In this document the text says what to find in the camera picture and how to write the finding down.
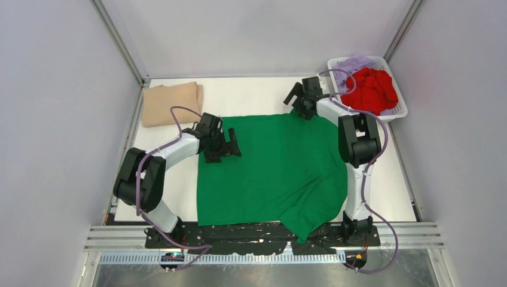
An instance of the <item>red garment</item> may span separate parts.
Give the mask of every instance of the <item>red garment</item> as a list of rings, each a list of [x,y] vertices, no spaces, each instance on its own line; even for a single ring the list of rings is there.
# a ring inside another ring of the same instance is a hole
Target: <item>red garment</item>
[[[392,109],[398,103],[393,80],[386,71],[363,68],[353,76],[358,86],[353,93],[341,97],[345,105],[380,115],[381,111]],[[345,83],[349,91],[354,87],[350,77]]]

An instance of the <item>table surface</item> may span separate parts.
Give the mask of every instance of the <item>table surface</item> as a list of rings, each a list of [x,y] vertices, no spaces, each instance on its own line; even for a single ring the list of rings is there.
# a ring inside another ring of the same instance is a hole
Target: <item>table surface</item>
[[[242,115],[273,115],[291,111],[282,102],[295,82],[301,77],[266,78],[188,78],[156,79],[150,87],[173,86],[196,81],[204,87],[203,112],[222,117]],[[383,131],[379,126],[383,144]],[[151,149],[178,134],[175,125],[139,127],[134,146]],[[392,135],[385,153],[375,163],[370,192],[370,206],[388,221],[415,221],[407,186],[396,155]],[[198,156],[188,157],[166,172],[163,200],[183,221],[197,221],[197,166]],[[340,222],[342,210],[332,222]],[[118,202],[116,221],[142,221],[134,207]]]

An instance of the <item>green fabric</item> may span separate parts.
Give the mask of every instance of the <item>green fabric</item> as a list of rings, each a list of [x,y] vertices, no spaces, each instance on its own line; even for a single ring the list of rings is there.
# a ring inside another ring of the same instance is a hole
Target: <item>green fabric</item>
[[[200,154],[199,225],[279,220],[302,243],[338,215],[347,197],[347,170],[338,153],[335,125],[295,114],[223,121],[226,134],[234,127],[242,157],[205,163]]]

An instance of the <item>brown folded cloth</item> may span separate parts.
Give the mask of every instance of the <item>brown folded cloth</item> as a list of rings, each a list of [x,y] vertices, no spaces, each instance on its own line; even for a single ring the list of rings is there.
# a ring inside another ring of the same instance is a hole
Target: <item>brown folded cloth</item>
[[[175,124],[171,116],[172,106],[184,106],[201,114],[203,108],[203,85],[196,82],[166,87],[156,86],[143,91],[142,124],[145,127]],[[194,113],[183,109],[174,110],[179,123],[199,121]]]

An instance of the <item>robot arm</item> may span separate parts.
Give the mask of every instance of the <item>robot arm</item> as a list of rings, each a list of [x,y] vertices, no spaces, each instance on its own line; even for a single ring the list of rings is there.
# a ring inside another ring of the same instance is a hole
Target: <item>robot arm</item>
[[[371,212],[362,200],[362,181],[367,164],[381,150],[375,119],[370,116],[352,113],[332,102],[328,94],[323,94],[318,77],[305,78],[302,84],[296,83],[283,101],[288,105],[296,97],[292,106],[307,120],[314,115],[328,119],[338,127],[338,150],[347,166],[347,204],[343,212],[342,235],[348,239],[353,233],[369,233],[373,226]],[[369,200],[369,188],[373,166],[365,175],[364,197]]]
[[[144,215],[165,233],[171,233],[179,218],[162,200],[164,175],[172,166],[187,157],[204,152],[207,163],[219,163],[221,157],[241,156],[234,129],[228,130],[230,141],[225,141],[222,120],[204,113],[192,129],[184,129],[180,140],[160,149],[148,157],[142,167],[145,173],[141,179],[141,209]],[[146,151],[131,148],[127,151],[118,172],[113,193],[129,205],[136,204],[137,168]]]

